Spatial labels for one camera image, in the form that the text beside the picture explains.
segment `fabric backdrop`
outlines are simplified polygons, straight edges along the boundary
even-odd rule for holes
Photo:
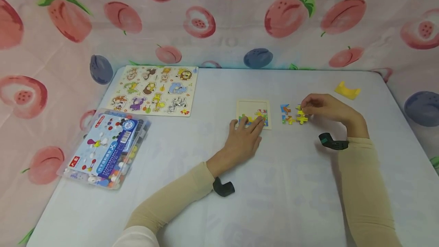
[[[438,46],[438,0],[0,0],[0,246],[124,65],[378,71],[439,168]]]

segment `wrist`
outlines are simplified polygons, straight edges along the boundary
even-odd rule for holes
[[[348,137],[369,138],[366,120],[360,113],[343,125],[346,127]]]
[[[218,151],[213,157],[206,161],[206,166],[214,178],[227,172],[231,167],[225,162],[224,151]]]

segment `plastic storage box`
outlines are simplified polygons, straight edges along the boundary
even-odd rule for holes
[[[133,164],[150,122],[143,115],[98,109],[88,133],[58,174],[107,189],[119,189]]]

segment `left hand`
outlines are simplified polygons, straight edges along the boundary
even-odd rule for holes
[[[259,116],[246,128],[245,124],[247,122],[248,118],[243,117],[238,128],[235,129],[238,120],[232,120],[229,124],[229,136],[224,147],[206,162],[207,168],[214,178],[255,155],[262,140],[259,135],[265,122]]]

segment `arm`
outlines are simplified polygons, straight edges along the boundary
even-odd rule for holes
[[[223,149],[210,160],[195,166],[187,174],[166,185],[136,207],[125,231],[141,226],[155,235],[190,203],[210,193],[213,189],[214,177],[251,158],[262,140],[259,135],[264,122],[258,117],[248,128],[245,128],[247,121],[246,117],[241,119],[239,127],[235,129],[238,121],[232,120]]]
[[[344,210],[357,246],[400,247],[378,155],[363,116],[331,95],[311,94],[301,106],[306,114],[346,126],[349,148],[339,152],[338,166]]]

